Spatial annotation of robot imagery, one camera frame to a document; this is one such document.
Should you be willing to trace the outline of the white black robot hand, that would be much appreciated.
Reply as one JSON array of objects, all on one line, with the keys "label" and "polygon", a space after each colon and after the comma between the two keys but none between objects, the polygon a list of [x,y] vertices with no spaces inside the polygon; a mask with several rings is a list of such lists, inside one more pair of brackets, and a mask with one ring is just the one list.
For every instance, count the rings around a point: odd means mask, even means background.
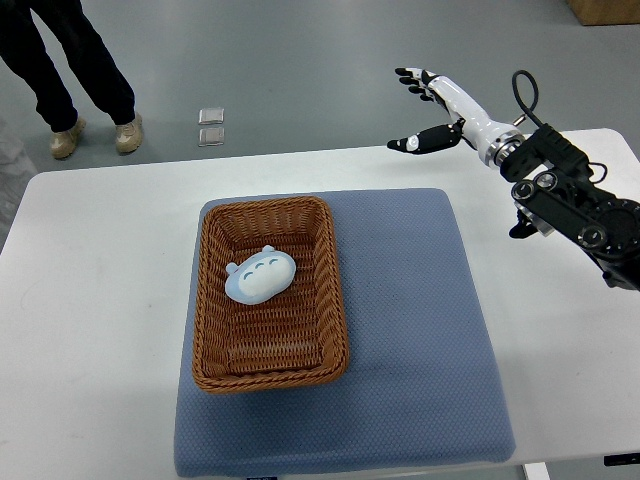
[{"label": "white black robot hand", "polygon": [[493,120],[465,90],[444,75],[419,68],[397,68],[399,81],[421,100],[435,102],[449,115],[446,124],[391,140],[391,150],[412,155],[430,154],[453,148],[460,142],[474,149],[488,167],[498,167],[524,142],[511,123]]}]

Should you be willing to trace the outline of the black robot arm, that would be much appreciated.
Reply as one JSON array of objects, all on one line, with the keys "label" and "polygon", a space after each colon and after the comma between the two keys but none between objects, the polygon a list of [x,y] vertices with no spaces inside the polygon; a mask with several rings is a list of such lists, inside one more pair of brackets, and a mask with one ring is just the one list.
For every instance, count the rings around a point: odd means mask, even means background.
[{"label": "black robot arm", "polygon": [[587,155],[548,125],[498,157],[518,209],[512,238],[553,231],[577,245],[613,288],[639,288],[639,203],[591,180]]}]

